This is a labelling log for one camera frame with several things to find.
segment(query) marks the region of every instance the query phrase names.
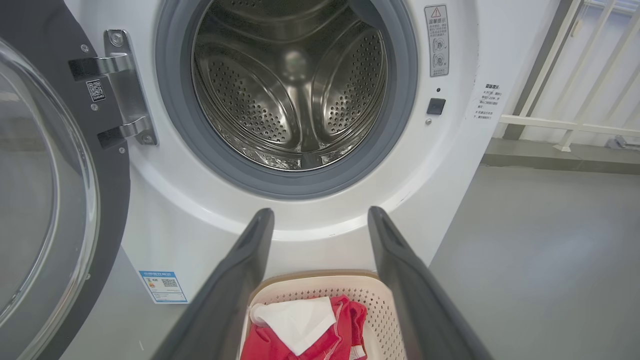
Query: white cloth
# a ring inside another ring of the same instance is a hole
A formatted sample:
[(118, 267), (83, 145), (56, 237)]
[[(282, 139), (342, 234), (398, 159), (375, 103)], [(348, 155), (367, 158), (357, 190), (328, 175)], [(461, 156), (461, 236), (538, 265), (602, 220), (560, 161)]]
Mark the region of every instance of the white cloth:
[(328, 297), (256, 304), (249, 317), (255, 325), (270, 327), (295, 356), (300, 356), (335, 324)]

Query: washing machine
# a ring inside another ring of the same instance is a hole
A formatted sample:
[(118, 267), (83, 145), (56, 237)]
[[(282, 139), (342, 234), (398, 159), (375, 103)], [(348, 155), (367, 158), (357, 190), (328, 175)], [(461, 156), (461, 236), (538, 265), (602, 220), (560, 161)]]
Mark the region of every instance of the washing machine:
[(264, 277), (375, 270), (371, 206), (428, 265), (553, 4), (0, 6), (0, 357), (30, 359), (120, 246), (149, 306), (188, 304), (263, 208)]

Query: qr code sticker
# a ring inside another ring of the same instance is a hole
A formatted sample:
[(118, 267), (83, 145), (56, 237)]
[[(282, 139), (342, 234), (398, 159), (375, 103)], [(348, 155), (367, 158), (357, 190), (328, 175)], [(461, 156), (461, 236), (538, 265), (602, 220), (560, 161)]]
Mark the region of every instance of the qr code sticker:
[(107, 98), (104, 96), (104, 90), (102, 89), (102, 83), (100, 80), (87, 81), (86, 87), (89, 89), (89, 94), (91, 95), (91, 100), (93, 100), (93, 102), (102, 101)]
[(162, 279), (162, 284), (167, 288), (178, 287), (178, 283), (174, 279)]

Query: door glass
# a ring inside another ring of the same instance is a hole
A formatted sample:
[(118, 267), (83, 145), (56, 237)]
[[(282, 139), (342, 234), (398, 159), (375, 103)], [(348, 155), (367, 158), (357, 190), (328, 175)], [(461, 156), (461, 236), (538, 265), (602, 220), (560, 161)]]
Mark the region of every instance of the door glass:
[(97, 193), (74, 119), (0, 38), (1, 359), (36, 356), (93, 256)]

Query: stainless steel drum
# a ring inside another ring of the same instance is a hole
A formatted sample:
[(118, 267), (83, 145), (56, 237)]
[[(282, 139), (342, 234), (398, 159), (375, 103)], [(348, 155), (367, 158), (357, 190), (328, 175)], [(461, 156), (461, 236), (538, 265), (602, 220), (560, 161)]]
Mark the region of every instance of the stainless steel drum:
[(345, 0), (214, 1), (193, 78), (213, 128), (252, 161), (311, 170), (338, 161), (378, 117), (381, 33)]

